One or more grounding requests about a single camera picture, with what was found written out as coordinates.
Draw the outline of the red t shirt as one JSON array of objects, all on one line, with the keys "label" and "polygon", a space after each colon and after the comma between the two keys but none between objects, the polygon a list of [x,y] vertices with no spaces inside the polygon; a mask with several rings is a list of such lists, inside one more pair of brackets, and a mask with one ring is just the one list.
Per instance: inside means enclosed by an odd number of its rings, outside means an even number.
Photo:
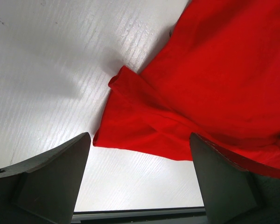
[{"label": "red t shirt", "polygon": [[280,0],[194,0],[140,73],[123,66],[96,147],[193,159],[193,133],[280,179]]}]

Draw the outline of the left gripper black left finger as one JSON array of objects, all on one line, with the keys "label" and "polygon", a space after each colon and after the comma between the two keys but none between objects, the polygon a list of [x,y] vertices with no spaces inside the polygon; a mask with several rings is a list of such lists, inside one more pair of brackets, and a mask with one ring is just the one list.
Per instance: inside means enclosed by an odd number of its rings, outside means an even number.
[{"label": "left gripper black left finger", "polygon": [[90,146],[90,135],[82,133],[0,168],[0,224],[71,223]]}]

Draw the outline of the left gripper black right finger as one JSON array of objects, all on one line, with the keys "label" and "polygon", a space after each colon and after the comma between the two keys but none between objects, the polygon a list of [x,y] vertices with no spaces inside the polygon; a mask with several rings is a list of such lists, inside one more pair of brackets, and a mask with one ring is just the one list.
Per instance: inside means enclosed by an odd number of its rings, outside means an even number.
[{"label": "left gripper black right finger", "polygon": [[189,144],[210,224],[280,224],[280,169],[196,133]]}]

